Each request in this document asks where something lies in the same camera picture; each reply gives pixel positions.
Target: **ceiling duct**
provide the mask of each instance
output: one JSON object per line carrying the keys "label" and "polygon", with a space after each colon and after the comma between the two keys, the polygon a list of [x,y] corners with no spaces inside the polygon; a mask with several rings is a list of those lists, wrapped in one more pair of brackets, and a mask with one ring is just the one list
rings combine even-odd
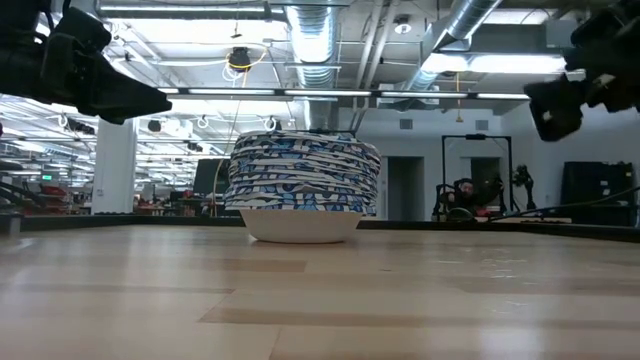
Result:
{"label": "ceiling duct", "polygon": [[[491,11],[500,5],[501,1],[456,0],[451,5],[451,14],[447,18],[440,20],[440,24],[434,23],[429,26],[423,39],[424,62],[434,50],[458,41],[469,41],[471,35],[482,25]],[[404,84],[403,90],[427,91],[438,75],[437,72],[425,71],[421,67]]]}
{"label": "ceiling duct", "polygon": [[[338,9],[324,6],[290,6],[286,8],[291,25],[291,46],[296,62],[309,66],[296,68],[304,88],[334,87],[336,70],[322,64],[334,60],[336,53]],[[337,101],[306,101],[305,122],[308,129],[337,130]]]}
{"label": "ceiling duct", "polygon": [[180,19],[180,20],[262,20],[286,22],[284,11],[272,9],[268,2],[263,6],[194,5],[188,2],[142,2],[94,0],[96,14],[108,19]]}

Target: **ceiling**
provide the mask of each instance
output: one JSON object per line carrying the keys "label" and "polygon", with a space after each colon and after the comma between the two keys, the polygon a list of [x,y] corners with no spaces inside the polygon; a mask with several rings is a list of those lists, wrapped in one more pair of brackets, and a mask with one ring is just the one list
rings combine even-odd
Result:
{"label": "ceiling", "polygon": [[[206,1],[207,4],[227,4],[233,7],[235,1]],[[607,2],[598,1],[594,6]],[[571,17],[566,12],[565,1],[505,0],[494,11],[488,24],[540,24],[558,12]],[[420,41],[426,24],[444,17],[450,8],[450,1],[402,1],[397,14],[410,15],[412,29],[406,34],[391,31],[382,53],[381,63],[374,76],[373,86],[396,84],[407,80],[419,66]],[[355,0],[340,11],[339,17],[339,67],[338,87],[353,88],[360,56],[364,49],[366,25],[370,20],[373,2]],[[180,19],[109,19],[104,20],[114,40],[105,50],[105,56],[114,68],[146,84],[158,87],[296,87],[295,59],[289,42],[289,30],[282,22],[235,21],[235,20],[180,20]],[[46,33],[45,22],[38,30]],[[383,24],[379,24],[378,36]],[[225,74],[225,57],[233,47],[246,46],[252,60],[262,57],[244,78],[233,81]],[[458,77],[439,77],[436,85],[445,91],[482,91],[498,93],[521,93],[524,84],[542,81],[549,74],[497,74],[459,73]],[[440,102],[438,108],[446,113],[456,108],[494,110],[504,108],[500,101]],[[45,105],[32,100],[0,95],[0,118],[8,136],[23,136],[39,139],[24,142],[2,142],[2,158],[14,158],[25,167],[42,168],[43,163],[58,164],[64,168],[70,163],[82,166],[77,169],[77,182],[90,181],[93,158],[95,158],[96,137],[69,131],[64,125],[68,119],[81,122],[98,131],[99,120],[77,113],[75,108],[61,105]],[[368,116],[379,119],[380,116]],[[140,181],[166,170],[181,171],[184,179],[161,180],[167,183],[185,184],[195,171],[195,161],[204,153],[222,155],[228,153],[225,147],[239,133],[262,130],[272,126],[271,119],[278,119],[284,129],[304,127],[302,103],[296,101],[225,101],[225,100],[175,100],[173,110],[167,113],[141,117],[138,155],[153,154],[153,162],[158,166],[139,166]],[[149,121],[157,120],[180,131],[151,132]],[[425,127],[424,131],[438,131],[436,127]],[[193,142],[207,141],[203,152],[187,149],[184,137]],[[55,142],[45,138],[56,139]],[[182,165],[171,164],[170,159],[183,155]]]}

